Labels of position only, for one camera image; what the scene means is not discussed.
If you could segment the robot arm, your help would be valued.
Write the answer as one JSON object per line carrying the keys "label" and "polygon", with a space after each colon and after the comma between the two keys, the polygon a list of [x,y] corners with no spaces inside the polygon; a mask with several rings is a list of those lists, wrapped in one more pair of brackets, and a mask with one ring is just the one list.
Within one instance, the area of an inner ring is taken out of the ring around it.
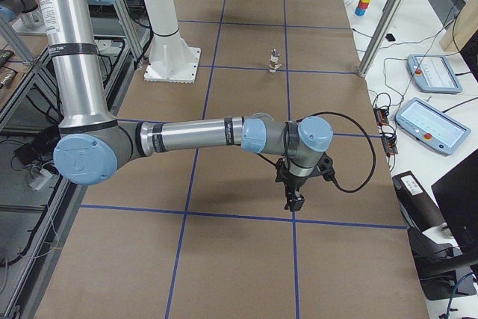
{"label": "robot arm", "polygon": [[330,124],[318,116],[276,122],[267,114],[182,123],[121,124],[108,110],[99,51],[90,21],[91,4],[115,0],[38,0],[63,105],[60,140],[53,152],[59,173],[78,185],[95,185],[119,168],[155,152],[239,146],[278,155],[276,179],[285,186],[286,209],[304,202],[299,189],[308,178],[335,177],[326,150]]}

